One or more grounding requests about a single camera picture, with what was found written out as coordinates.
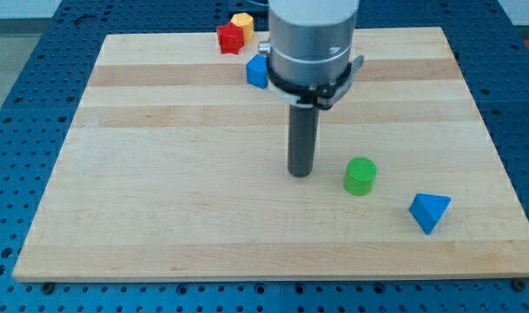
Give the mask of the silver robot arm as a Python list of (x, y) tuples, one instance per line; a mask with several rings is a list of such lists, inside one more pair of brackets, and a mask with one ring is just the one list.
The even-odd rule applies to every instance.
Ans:
[(270, 89), (291, 107), (328, 110), (350, 90), (364, 57), (351, 57), (359, 0), (269, 0)]

